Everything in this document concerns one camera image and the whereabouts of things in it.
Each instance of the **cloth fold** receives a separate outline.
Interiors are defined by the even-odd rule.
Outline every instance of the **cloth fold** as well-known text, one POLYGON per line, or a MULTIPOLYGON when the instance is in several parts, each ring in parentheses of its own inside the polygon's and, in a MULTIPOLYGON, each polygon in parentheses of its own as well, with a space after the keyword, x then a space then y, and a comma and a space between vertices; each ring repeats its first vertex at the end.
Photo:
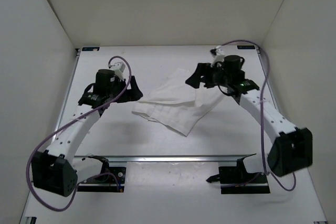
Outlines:
POLYGON ((177 69, 166 82, 139 100, 132 113, 188 136, 193 126, 224 98, 218 89, 193 89, 185 84, 190 72, 177 69))

